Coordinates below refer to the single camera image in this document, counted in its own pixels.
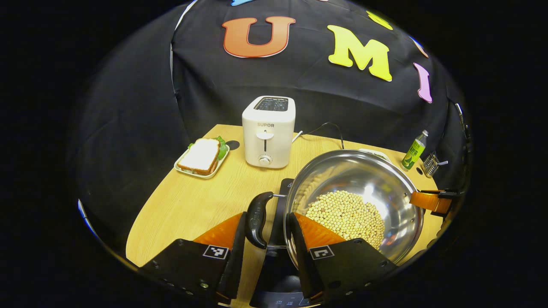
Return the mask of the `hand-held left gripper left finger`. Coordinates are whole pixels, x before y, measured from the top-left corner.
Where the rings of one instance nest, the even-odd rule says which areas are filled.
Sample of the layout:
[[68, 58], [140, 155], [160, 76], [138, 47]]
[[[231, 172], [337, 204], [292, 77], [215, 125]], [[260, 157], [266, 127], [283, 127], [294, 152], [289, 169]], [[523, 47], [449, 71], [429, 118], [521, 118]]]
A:
[[200, 304], [229, 305], [238, 295], [246, 218], [241, 212], [195, 240], [174, 240], [140, 273]]

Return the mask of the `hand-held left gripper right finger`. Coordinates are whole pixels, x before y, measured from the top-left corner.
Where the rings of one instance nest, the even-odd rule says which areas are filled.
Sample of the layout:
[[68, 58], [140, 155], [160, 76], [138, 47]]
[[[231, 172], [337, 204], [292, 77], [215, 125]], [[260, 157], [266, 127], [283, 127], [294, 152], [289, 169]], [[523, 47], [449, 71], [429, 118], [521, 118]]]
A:
[[305, 216], [289, 214], [301, 288], [311, 304], [335, 305], [365, 295], [394, 275], [399, 267], [366, 240], [309, 245]]

